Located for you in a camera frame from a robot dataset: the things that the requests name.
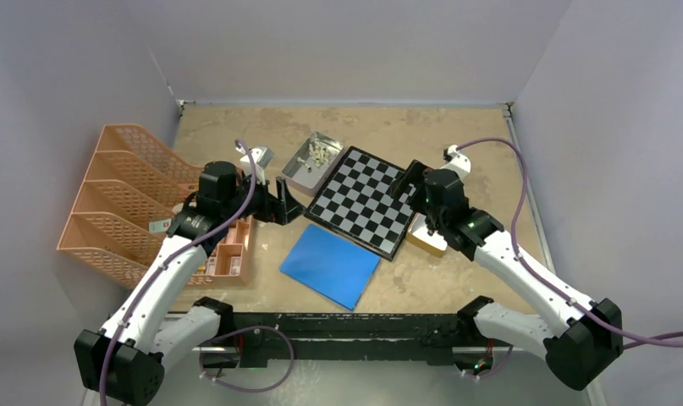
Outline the blue mat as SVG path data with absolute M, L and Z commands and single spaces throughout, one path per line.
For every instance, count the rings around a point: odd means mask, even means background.
M 310 225 L 280 271 L 337 305 L 354 310 L 380 261 L 380 256 Z

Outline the peach desk organizer tray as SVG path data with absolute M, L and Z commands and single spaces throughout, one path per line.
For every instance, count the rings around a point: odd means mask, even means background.
M 251 242 L 254 220 L 237 220 L 229 227 L 203 266 L 188 281 L 192 288 L 243 287 L 251 280 Z

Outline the peach mesh file rack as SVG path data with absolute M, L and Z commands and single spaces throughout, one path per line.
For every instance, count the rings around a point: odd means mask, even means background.
M 140 125 L 105 125 L 57 250 L 133 288 L 162 245 L 150 224 L 173 216 L 201 172 Z

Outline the yellow tin with black pieces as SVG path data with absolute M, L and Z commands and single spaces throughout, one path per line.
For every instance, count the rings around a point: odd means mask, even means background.
M 448 244 L 437 232 L 430 232 L 426 225 L 426 217 L 417 213 L 408 227 L 406 238 L 410 244 L 426 251 L 428 254 L 441 258 Z

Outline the black white chessboard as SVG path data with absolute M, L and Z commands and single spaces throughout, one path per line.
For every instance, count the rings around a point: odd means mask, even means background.
M 415 217 L 409 185 L 398 199 L 391 183 L 405 170 L 351 146 L 306 208 L 305 217 L 392 261 Z

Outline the white chess pieces pile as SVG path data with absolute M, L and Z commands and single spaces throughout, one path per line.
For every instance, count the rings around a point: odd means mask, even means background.
M 309 159 L 311 163 L 307 162 L 306 158 L 298 156 L 296 161 L 300 163 L 308 173 L 315 168 L 328 167 L 331 163 L 330 150 L 322 143 L 313 140 L 308 146 Z

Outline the pink tin with white pieces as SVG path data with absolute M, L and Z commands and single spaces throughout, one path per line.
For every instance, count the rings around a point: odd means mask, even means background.
M 314 197 L 328 180 L 346 147 L 320 132 L 312 132 L 282 169 L 286 184 L 303 195 Z

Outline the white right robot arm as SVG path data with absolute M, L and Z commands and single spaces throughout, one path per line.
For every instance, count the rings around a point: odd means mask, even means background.
M 426 218 L 453 250 L 491 271 L 533 309 L 526 315 L 485 297 L 460 310 L 457 332 L 469 344 L 485 337 L 506 342 L 544 359 L 567 387 L 580 391 L 623 353 L 622 338 L 603 328 L 620 328 L 622 313 L 610 299 L 596 301 L 557 278 L 533 257 L 521 263 L 522 249 L 514 249 L 510 232 L 488 212 L 471 206 L 463 179 L 468 162 L 432 169 L 413 161 L 391 183 L 389 193 Z

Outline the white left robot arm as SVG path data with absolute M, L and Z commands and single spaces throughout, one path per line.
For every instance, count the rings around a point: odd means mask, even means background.
M 84 386 L 124 405 L 147 405 L 159 391 L 165 373 L 197 345 L 209 341 L 223 346 L 234 336 L 256 330 L 277 333 L 289 357 L 292 342 L 274 326 L 238 328 L 231 305 L 198 299 L 183 318 L 160 326 L 190 277 L 227 236 L 233 222 L 254 217 L 286 225 L 305 210 L 276 179 L 276 195 L 268 191 L 261 170 L 239 173 L 230 162 L 208 163 L 197 191 L 189 194 L 171 221 L 167 236 L 148 272 L 132 294 L 95 332 L 84 330 L 74 342 L 74 353 Z

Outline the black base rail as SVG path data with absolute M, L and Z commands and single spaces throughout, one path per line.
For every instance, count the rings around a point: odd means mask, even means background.
M 471 330 L 461 315 L 237 312 L 206 342 L 243 368 L 270 360 L 418 361 L 473 375 L 506 355 L 503 342 Z

